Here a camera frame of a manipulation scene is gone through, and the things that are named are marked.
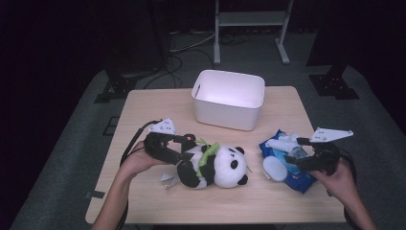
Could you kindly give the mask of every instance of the wooden table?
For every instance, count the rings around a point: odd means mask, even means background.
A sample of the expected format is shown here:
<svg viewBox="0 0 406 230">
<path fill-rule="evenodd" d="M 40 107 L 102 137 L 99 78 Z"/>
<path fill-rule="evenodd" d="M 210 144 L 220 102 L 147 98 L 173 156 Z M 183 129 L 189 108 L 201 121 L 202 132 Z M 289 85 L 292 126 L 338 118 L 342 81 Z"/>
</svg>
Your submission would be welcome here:
<svg viewBox="0 0 406 230">
<path fill-rule="evenodd" d="M 119 169 L 120 158 L 131 138 L 145 123 L 172 118 L 177 135 L 193 133 L 208 143 L 243 147 L 248 165 L 248 183 L 233 189 L 215 185 L 193 190 L 183 184 L 165 190 L 163 173 L 175 173 L 172 165 L 156 166 L 139 174 L 130 187 L 127 223 L 226 224 L 343 222 L 343 205 L 314 183 L 303 195 L 284 183 L 268 180 L 262 172 L 259 143 L 280 128 L 310 137 L 314 129 L 294 87 L 265 88 L 257 127 L 240 131 L 198 123 L 193 114 L 191 89 L 134 90 L 128 94 L 123 113 L 101 170 L 96 191 L 107 193 Z M 147 128 L 139 140 L 144 140 Z M 96 219 L 104 198 L 93 197 L 87 211 L 89 223 Z"/>
</svg>

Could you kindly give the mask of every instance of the gray carpet floor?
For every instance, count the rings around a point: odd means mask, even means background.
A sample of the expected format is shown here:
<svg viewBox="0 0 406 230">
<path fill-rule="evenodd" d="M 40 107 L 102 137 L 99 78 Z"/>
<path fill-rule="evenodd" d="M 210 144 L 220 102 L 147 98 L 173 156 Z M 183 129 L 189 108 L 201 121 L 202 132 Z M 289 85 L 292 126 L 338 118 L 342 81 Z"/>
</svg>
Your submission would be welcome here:
<svg viewBox="0 0 406 230">
<path fill-rule="evenodd" d="M 203 36 L 176 34 L 172 47 L 181 48 Z M 240 44 L 221 46 L 221 64 L 215 69 L 261 76 L 267 86 L 292 85 L 301 96 L 313 127 L 350 129 L 354 136 L 336 144 L 354 158 L 358 189 L 379 229 L 406 226 L 406 138 L 375 97 L 365 78 L 350 66 L 343 74 L 359 100 L 320 97 L 308 75 L 325 73 L 328 66 L 306 67 L 315 34 L 287 34 L 284 45 L 291 63 L 283 65 L 275 45 L 276 34 L 244 35 Z M 147 88 L 191 88 L 199 73 L 212 69 L 213 43 L 176 55 L 182 66 L 174 76 L 155 80 Z M 171 57 L 168 69 L 180 66 Z M 155 76 L 139 80 L 144 88 Z M 94 103 L 108 77 L 96 75 L 83 93 L 78 106 L 37 179 L 12 229 L 89 229 L 85 221 L 90 200 L 86 192 L 96 187 L 112 136 L 103 135 L 111 117 L 120 116 L 125 100 Z M 278 229 L 350 229 L 346 223 L 277 225 Z M 136 229 L 126 225 L 124 229 Z"/>
</svg>

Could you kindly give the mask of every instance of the forearm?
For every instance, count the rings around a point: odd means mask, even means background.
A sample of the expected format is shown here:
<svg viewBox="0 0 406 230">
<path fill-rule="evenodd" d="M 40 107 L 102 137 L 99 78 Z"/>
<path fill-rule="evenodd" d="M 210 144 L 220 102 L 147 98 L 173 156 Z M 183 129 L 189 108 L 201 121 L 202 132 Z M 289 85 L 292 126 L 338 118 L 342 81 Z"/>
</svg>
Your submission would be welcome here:
<svg viewBox="0 0 406 230">
<path fill-rule="evenodd" d="M 357 196 L 352 200 L 343 202 L 344 207 L 350 215 L 352 221 L 357 224 L 361 229 L 374 230 L 376 229 L 367 208 L 362 203 L 361 199 Z"/>
<path fill-rule="evenodd" d="M 117 173 L 92 229 L 116 229 L 128 201 L 132 176 Z"/>
</svg>

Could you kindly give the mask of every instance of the panda ear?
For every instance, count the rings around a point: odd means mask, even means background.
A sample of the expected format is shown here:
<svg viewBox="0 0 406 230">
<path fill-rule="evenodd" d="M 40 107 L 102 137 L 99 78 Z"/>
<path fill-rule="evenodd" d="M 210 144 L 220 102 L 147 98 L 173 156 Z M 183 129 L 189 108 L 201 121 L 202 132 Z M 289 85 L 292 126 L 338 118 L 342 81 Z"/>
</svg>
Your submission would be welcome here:
<svg viewBox="0 0 406 230">
<path fill-rule="evenodd" d="M 242 154 L 244 154 L 244 149 L 242 149 L 241 147 L 236 147 L 237 150 L 239 150 Z"/>
<path fill-rule="evenodd" d="M 244 185 L 248 181 L 248 176 L 245 174 L 238 182 L 238 185 Z"/>
</svg>

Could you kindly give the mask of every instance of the stuffed panda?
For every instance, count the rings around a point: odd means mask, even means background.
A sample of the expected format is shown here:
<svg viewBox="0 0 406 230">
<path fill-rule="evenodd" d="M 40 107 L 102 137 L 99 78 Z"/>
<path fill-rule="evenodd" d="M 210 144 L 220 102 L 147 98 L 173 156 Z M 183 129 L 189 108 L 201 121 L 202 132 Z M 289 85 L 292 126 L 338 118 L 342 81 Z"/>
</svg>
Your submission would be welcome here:
<svg viewBox="0 0 406 230">
<path fill-rule="evenodd" d="M 248 181 L 247 161 L 240 147 L 220 146 L 214 159 L 214 183 L 222 188 L 234 188 Z"/>
<path fill-rule="evenodd" d="M 187 187 L 203 189 L 214 183 L 222 188 L 234 188 L 248 181 L 244 150 L 240 147 L 195 146 L 184 155 L 186 159 L 177 165 L 177 173 Z"/>
</svg>

